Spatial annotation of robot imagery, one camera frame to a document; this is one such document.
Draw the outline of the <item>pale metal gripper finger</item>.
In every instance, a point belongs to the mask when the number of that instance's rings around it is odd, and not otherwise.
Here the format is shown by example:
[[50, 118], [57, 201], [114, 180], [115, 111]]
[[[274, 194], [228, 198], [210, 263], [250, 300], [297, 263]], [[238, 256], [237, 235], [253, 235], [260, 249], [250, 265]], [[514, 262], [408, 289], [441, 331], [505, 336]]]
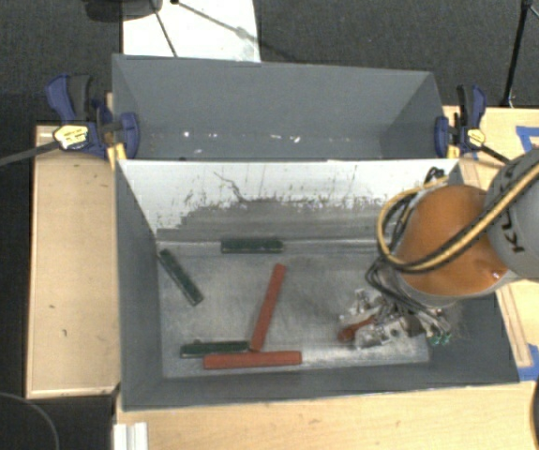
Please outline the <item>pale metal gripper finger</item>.
[[369, 324], [355, 332], [353, 344], [356, 348], [371, 348], [390, 344], [399, 337], [399, 325], [395, 322]]
[[382, 295], [375, 289], [357, 289], [349, 307], [340, 315], [342, 323], [359, 323], [375, 315], [383, 305]]

